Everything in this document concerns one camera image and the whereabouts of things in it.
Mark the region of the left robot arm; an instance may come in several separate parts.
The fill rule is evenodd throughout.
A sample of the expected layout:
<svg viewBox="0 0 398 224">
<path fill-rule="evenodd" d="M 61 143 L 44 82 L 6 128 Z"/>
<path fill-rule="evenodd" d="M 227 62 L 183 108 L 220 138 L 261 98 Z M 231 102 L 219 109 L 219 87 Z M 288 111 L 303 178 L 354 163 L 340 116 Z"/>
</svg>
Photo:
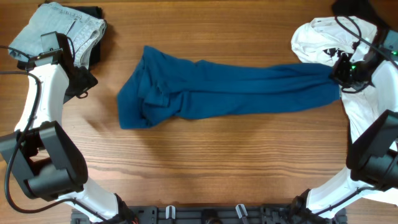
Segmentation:
<svg viewBox="0 0 398 224">
<path fill-rule="evenodd" d="M 66 203 L 92 223 L 138 223 L 117 194 L 89 178 L 82 153 L 62 128 L 64 103 L 87 97 L 97 79 L 74 65 L 71 38 L 49 32 L 40 39 L 43 51 L 29 57 L 22 72 L 29 77 L 23 114 L 14 132 L 1 137 L 8 204 L 30 214 Z"/>
</svg>

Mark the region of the blue polo shirt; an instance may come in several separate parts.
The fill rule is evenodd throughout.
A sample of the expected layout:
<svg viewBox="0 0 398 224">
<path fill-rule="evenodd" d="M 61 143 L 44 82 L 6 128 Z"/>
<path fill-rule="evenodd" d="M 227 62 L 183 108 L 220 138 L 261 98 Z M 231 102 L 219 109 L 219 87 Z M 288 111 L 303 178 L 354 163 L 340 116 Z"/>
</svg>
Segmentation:
<svg viewBox="0 0 398 224">
<path fill-rule="evenodd" d="M 319 63 L 258 68 L 192 62 L 145 46 L 117 95 L 119 125 L 142 129 L 173 116 L 205 119 L 319 108 L 340 98 L 330 73 L 331 67 Z"/>
</svg>

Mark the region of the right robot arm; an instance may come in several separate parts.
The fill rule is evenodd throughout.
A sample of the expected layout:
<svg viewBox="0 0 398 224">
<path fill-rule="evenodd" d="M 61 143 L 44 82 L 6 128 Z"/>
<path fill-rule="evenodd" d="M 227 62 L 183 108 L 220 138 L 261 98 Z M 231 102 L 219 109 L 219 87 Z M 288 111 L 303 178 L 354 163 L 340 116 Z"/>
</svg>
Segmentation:
<svg viewBox="0 0 398 224">
<path fill-rule="evenodd" d="M 397 203 L 397 42 L 374 25 L 340 27 L 321 20 L 299 27 L 292 50 L 303 62 L 333 69 L 349 118 L 345 167 L 306 190 L 286 209 L 291 223 L 339 223 L 360 198 Z"/>
</svg>

